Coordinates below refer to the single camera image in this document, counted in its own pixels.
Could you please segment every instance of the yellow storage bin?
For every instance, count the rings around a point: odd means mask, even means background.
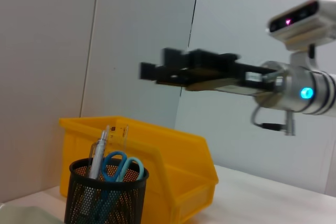
[[[184,223],[212,203],[218,177],[204,138],[120,116],[60,119],[59,123],[66,130],[62,195],[67,196],[69,165],[88,157],[91,145],[110,125],[106,153],[122,150],[136,156],[150,173],[143,224]]]

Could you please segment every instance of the pen holder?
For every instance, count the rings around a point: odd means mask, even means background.
[[[120,159],[112,158],[107,165],[108,175],[118,168]],[[73,162],[71,172],[65,224],[140,224],[148,171],[136,180],[139,167],[132,163],[123,182],[105,182],[85,176],[91,158]]]

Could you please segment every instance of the white wall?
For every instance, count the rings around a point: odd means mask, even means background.
[[[60,117],[79,116],[95,0],[0,0],[0,202],[59,184]]]
[[[241,62],[288,62],[284,45],[265,33],[266,22],[305,0],[197,0],[191,49],[233,52]],[[321,69],[336,72],[336,43],[318,48]],[[323,193],[335,140],[335,119],[296,115],[296,137],[250,124],[252,98],[215,91],[183,91],[176,129],[207,138],[216,164]],[[262,110],[260,122],[284,120]]]
[[[139,80],[139,63],[187,48],[194,0],[98,0],[82,116],[174,127],[180,89]]]

